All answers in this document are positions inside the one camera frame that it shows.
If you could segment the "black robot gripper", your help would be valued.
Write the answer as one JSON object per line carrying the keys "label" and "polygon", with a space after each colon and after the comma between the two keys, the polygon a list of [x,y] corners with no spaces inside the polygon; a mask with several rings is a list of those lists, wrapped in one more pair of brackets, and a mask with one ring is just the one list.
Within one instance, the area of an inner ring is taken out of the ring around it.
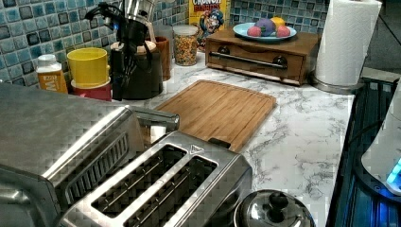
{"label": "black robot gripper", "polygon": [[136,67],[137,47],[145,43],[147,27],[137,21],[121,19],[118,22],[117,47],[112,48],[113,99],[121,101],[124,85]]}

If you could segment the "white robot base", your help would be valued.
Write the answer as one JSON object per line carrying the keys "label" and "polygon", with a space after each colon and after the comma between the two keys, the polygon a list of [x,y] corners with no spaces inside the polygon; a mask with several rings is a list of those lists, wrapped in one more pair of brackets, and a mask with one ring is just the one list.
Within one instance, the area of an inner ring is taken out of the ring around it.
{"label": "white robot base", "polygon": [[374,142],[361,156],[367,172],[399,196],[401,170],[401,90],[397,82],[392,102]]}

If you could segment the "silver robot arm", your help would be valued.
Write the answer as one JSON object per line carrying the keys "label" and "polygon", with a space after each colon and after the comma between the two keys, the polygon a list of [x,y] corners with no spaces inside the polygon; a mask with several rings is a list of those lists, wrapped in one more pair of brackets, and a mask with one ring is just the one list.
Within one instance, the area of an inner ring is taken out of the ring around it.
{"label": "silver robot arm", "polygon": [[160,93],[153,53],[146,43],[148,32],[154,38],[149,20],[153,8],[153,0],[122,0],[115,14],[117,44],[111,49],[114,100],[148,99]]}

